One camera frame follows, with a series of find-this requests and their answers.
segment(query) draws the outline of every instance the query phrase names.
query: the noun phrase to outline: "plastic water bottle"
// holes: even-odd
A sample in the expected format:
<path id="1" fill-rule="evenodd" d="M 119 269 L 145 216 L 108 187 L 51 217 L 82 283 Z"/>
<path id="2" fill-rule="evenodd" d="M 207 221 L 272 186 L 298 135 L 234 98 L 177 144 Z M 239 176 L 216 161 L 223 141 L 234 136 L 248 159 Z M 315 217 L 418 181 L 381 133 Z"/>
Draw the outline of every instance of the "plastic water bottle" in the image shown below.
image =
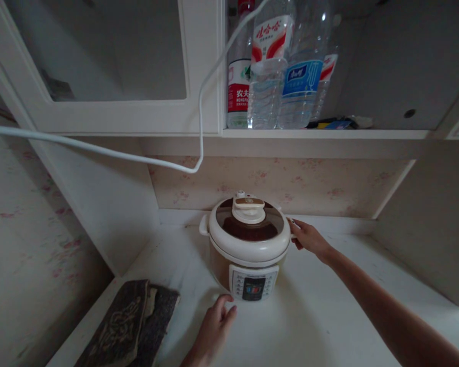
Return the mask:
<path id="1" fill-rule="evenodd" d="M 276 126 L 294 19 L 293 0 L 271 0 L 255 19 L 248 128 Z"/>
<path id="2" fill-rule="evenodd" d="M 341 22 L 341 15 L 335 14 L 333 17 L 333 29 L 331 31 L 330 40 L 328 41 L 328 55 L 326 55 L 323 60 L 320 83 L 318 83 L 318 90 L 316 91 L 316 98 L 311 112 L 310 121 L 317 121 L 321 118 L 321 110 L 325 104 L 328 88 L 330 87 L 330 83 L 332 81 L 332 75 L 338 62 L 337 27 Z"/>
<path id="3" fill-rule="evenodd" d="M 311 111 L 310 121 L 317 121 L 320 119 L 321 110 L 325 104 L 326 94 L 330 87 L 332 74 L 337 64 L 338 54 L 326 55 L 323 61 L 323 69 L 321 70 L 320 82 L 318 83 L 318 90 L 316 91 L 315 102 Z"/>
<path id="4" fill-rule="evenodd" d="M 245 19 L 254 7 L 255 0 L 238 0 L 239 22 Z M 253 22 L 250 21 L 238 34 L 228 52 L 228 128 L 248 128 L 252 34 Z"/>
<path id="5" fill-rule="evenodd" d="M 278 127 L 304 128 L 310 121 L 332 28 L 327 0 L 295 0 L 297 18 Z"/>

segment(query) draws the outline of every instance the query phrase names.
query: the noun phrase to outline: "hand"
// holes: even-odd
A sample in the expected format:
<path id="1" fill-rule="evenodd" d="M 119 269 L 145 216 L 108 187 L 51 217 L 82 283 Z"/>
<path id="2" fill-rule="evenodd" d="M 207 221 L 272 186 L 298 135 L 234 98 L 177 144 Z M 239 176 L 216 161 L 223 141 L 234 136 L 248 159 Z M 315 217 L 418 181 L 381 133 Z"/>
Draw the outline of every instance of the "hand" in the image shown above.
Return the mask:
<path id="1" fill-rule="evenodd" d="M 226 342 L 231 325 L 236 319 L 236 305 L 229 311 L 224 306 L 226 302 L 233 301 L 229 294 L 220 295 L 214 305 L 208 308 L 194 346 L 181 367 L 206 367 L 212 362 Z"/>
<path id="2" fill-rule="evenodd" d="M 314 253 L 321 261 L 325 255 L 333 249 L 332 246 L 320 235 L 320 232 L 308 223 L 304 223 L 293 219 L 296 224 L 289 221 L 291 232 L 297 238 L 292 239 L 298 250 L 305 248 L 306 250 Z"/>

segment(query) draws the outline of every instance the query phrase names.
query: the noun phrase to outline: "cabinet panel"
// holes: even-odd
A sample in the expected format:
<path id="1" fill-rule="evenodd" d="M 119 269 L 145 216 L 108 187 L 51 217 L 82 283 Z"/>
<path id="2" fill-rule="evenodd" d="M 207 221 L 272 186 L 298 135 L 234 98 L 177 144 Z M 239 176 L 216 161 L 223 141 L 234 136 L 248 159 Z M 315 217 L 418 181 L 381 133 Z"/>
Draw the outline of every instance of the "cabinet panel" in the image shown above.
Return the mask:
<path id="1" fill-rule="evenodd" d="M 197 133 L 200 84 L 222 51 L 221 7 L 0 0 L 0 63 L 40 131 Z M 219 132 L 223 74 L 203 96 L 206 133 Z"/>
<path id="2" fill-rule="evenodd" d="M 459 1 L 396 0 L 367 18 L 336 112 L 435 130 L 458 94 Z"/>

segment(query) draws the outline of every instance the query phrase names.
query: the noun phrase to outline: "control panel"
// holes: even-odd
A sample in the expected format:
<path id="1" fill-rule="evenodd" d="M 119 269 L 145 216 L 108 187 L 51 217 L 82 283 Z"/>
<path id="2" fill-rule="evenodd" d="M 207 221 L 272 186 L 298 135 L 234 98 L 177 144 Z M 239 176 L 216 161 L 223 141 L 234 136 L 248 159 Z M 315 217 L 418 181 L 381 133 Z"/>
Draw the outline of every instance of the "control panel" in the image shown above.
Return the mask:
<path id="1" fill-rule="evenodd" d="M 279 265 L 264 269 L 229 266 L 229 287 L 234 298 L 244 301 L 263 301 L 274 290 Z"/>

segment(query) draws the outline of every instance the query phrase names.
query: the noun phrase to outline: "bottle label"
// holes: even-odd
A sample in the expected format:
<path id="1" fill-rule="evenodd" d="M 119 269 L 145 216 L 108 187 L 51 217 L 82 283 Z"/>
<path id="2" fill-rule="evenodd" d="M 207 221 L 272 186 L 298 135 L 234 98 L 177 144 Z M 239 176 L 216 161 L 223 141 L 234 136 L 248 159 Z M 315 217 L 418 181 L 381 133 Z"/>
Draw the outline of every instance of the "bottle label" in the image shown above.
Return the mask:
<path id="1" fill-rule="evenodd" d="M 282 97 L 299 97 L 316 93 L 320 82 L 323 61 L 309 60 L 287 69 Z"/>
<path id="2" fill-rule="evenodd" d="M 284 51 L 291 44 L 293 25 L 291 16 L 283 15 L 255 27 L 251 47 L 252 64 L 284 57 Z"/>
<path id="3" fill-rule="evenodd" d="M 332 78 L 332 74 L 335 71 L 335 65 L 337 64 L 338 55 L 331 54 L 326 55 L 325 60 L 323 60 L 323 69 L 321 70 L 320 82 L 325 81 L 329 82 Z"/>
<path id="4" fill-rule="evenodd" d="M 228 112 L 248 110 L 250 59 L 233 61 L 228 68 Z"/>

